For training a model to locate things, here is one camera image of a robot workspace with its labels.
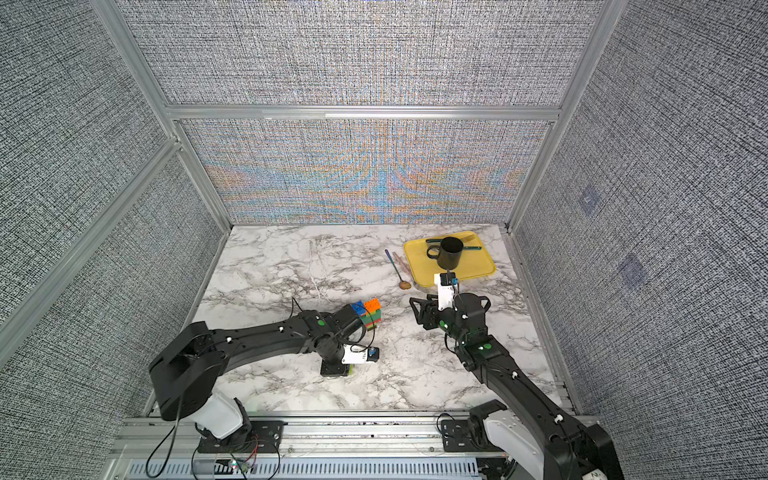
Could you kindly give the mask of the orange lego brick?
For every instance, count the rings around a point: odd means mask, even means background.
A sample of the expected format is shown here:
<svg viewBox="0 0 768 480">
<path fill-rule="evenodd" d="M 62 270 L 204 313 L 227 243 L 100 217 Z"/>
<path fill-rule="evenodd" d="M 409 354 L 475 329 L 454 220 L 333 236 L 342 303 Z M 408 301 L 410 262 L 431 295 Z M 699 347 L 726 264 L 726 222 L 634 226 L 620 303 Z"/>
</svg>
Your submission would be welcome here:
<svg viewBox="0 0 768 480">
<path fill-rule="evenodd" d="M 381 310 L 381 304 L 377 298 L 364 302 L 363 306 L 366 309 L 366 311 L 371 315 Z"/>
</svg>

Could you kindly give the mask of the blue lego brick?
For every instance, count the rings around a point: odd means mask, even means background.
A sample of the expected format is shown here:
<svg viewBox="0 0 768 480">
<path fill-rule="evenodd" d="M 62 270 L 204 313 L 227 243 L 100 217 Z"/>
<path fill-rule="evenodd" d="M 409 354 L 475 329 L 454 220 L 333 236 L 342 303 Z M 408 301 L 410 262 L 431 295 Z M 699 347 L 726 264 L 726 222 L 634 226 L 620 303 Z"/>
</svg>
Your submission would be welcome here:
<svg viewBox="0 0 768 480">
<path fill-rule="evenodd" d="M 368 311 L 365 308 L 364 304 L 360 301 L 351 303 L 350 306 L 353 308 L 355 313 L 360 317 L 364 317 L 365 315 L 368 314 Z"/>
</svg>

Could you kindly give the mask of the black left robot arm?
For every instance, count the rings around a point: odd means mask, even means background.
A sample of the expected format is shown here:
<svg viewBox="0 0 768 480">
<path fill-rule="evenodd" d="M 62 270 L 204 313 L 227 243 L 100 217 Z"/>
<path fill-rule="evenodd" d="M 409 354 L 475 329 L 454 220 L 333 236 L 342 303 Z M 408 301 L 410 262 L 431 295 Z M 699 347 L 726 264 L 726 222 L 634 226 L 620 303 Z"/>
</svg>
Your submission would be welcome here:
<svg viewBox="0 0 768 480">
<path fill-rule="evenodd" d="M 239 329 L 193 322 L 150 362 L 160 416 L 191 420 L 206 439 L 241 444 L 252 431 L 251 422 L 241 401 L 216 389 L 220 376 L 272 357 L 311 353 L 324 366 L 338 369 L 350 336 L 364 329 L 351 305 L 335 313 L 301 310 L 286 320 Z"/>
</svg>

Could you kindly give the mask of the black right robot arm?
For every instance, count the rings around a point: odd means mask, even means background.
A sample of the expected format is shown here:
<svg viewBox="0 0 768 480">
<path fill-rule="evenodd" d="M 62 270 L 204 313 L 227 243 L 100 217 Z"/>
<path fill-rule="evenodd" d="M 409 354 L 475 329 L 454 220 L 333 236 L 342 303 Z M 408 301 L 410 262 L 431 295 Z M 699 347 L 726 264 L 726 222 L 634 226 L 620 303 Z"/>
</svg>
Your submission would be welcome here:
<svg viewBox="0 0 768 480">
<path fill-rule="evenodd" d="M 454 354 L 464 368 L 499 397 L 471 413 L 488 443 L 535 479 L 624 477 L 610 435 L 598 424 L 584 425 L 553 402 L 488 332 L 489 298 L 461 293 L 444 308 L 436 295 L 410 298 L 409 303 L 417 323 L 453 339 Z"/>
</svg>

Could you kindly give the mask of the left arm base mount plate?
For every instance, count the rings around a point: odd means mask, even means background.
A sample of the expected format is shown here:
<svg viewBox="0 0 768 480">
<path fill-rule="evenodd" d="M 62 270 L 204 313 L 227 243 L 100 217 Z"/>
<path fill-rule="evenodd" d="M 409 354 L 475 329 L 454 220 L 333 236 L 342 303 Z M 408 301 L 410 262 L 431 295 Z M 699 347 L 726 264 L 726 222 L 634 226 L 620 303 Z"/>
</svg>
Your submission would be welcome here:
<svg viewBox="0 0 768 480">
<path fill-rule="evenodd" d="M 202 430 L 197 452 L 206 454 L 276 453 L 282 441 L 285 423 L 281 420 L 257 420 L 241 427 L 225 439 L 217 439 Z"/>
</svg>

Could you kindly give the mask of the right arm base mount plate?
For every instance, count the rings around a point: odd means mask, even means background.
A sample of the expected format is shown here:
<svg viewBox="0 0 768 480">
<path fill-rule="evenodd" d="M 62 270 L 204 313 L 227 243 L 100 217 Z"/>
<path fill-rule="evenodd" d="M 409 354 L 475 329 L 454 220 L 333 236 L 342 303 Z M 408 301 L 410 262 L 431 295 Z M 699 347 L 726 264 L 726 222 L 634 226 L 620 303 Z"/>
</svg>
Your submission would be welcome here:
<svg viewBox="0 0 768 480">
<path fill-rule="evenodd" d="M 503 450 L 491 444 L 483 437 L 479 433 L 478 428 L 472 426 L 468 419 L 455 420 L 441 417 L 437 425 L 445 452 L 489 452 L 503 454 Z"/>
</svg>

